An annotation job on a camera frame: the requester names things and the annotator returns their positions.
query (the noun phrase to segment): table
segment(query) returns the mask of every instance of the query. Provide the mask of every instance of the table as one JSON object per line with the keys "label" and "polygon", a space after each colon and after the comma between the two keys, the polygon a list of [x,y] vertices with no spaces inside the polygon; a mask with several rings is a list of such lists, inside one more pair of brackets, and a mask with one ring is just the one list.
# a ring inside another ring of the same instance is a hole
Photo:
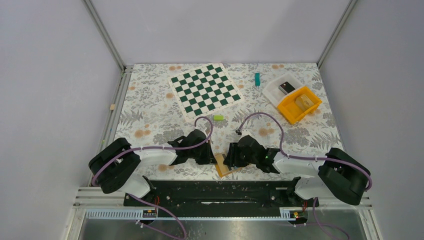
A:
{"label": "table", "polygon": [[[194,129],[194,125],[184,120],[168,78],[201,65],[135,64],[114,138],[126,138],[133,147],[139,147],[161,145],[182,135],[187,136]],[[235,130],[245,116],[255,112],[265,112],[276,117],[285,131],[283,148],[288,153],[316,155],[328,152],[331,147],[343,149],[315,63],[237,63],[224,66],[245,100],[215,113],[225,116],[225,120],[213,122],[211,146],[214,154],[228,152],[229,143],[237,142],[240,138]],[[292,73],[322,100],[322,104],[313,114],[307,115],[294,125],[289,124],[262,94],[262,89],[268,81],[287,72]],[[255,86],[255,73],[260,73],[259,87]],[[207,121],[199,120],[197,124],[209,132]],[[278,126],[267,116],[253,117],[243,129],[249,130],[252,137],[265,147],[278,148],[281,133]],[[144,167],[138,169],[137,174],[151,180],[209,181],[281,181],[292,180],[298,176],[293,173],[264,173],[254,165],[249,165],[221,178],[214,165],[198,165],[193,159],[174,166]]]}

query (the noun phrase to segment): green block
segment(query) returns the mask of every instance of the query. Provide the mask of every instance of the green block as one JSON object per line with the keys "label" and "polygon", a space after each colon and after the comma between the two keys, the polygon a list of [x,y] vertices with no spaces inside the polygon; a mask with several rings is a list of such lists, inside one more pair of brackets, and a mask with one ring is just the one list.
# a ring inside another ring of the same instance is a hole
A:
{"label": "green block", "polygon": [[224,116],[223,115],[213,115],[213,120],[214,121],[222,121],[222,120],[224,120]]}

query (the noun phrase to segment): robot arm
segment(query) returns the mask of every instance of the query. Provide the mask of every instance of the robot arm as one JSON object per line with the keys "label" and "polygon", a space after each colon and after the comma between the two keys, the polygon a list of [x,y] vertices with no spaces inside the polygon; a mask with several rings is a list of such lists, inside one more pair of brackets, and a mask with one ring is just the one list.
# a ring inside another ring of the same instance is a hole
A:
{"label": "robot arm", "polygon": [[[265,148],[251,134],[242,130],[237,143],[230,143],[224,163],[230,167],[244,167],[255,164],[265,173],[296,173],[298,180],[294,193],[304,200],[314,197],[336,197],[350,204],[359,205],[368,179],[357,169],[346,164],[331,161],[313,161],[289,158],[278,148]],[[338,148],[331,148],[326,154],[332,159],[343,160],[370,171]]]}
{"label": "robot arm", "polygon": [[[194,148],[190,148],[206,139],[206,134],[198,129],[192,131],[187,137],[181,136],[173,141],[162,145],[162,148],[130,151],[125,153],[97,177],[96,182],[105,194],[115,191],[123,191],[138,198],[144,197],[152,188],[150,181],[137,173],[138,168],[150,165],[176,165],[182,164],[187,159],[195,159],[197,164],[216,164],[211,144],[205,142]],[[130,143],[121,137],[107,146],[95,156],[88,164],[91,172],[96,173],[115,156],[131,149]]]}

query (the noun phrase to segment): white wall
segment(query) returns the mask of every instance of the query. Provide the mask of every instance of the white wall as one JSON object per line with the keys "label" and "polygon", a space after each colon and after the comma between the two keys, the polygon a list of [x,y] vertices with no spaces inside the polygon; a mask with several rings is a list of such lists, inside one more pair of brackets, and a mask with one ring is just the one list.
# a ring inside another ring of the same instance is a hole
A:
{"label": "white wall", "polygon": [[321,73],[348,152],[371,171],[385,240],[424,227],[424,1],[359,1]]}
{"label": "white wall", "polygon": [[349,0],[93,0],[126,64],[317,62]]}
{"label": "white wall", "polygon": [[0,238],[56,240],[119,70],[82,1],[0,6]]}

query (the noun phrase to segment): yellow bin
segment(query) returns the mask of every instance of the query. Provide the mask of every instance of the yellow bin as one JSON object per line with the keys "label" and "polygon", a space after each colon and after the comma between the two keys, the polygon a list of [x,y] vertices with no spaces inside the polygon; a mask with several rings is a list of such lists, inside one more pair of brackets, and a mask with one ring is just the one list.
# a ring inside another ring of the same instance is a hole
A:
{"label": "yellow bin", "polygon": [[[302,94],[305,94],[313,102],[313,106],[305,111],[295,103],[296,99]],[[295,124],[302,120],[306,114],[313,113],[322,102],[323,101],[321,101],[321,99],[319,99],[307,86],[303,86],[287,95],[278,104],[277,109],[290,124]]]}

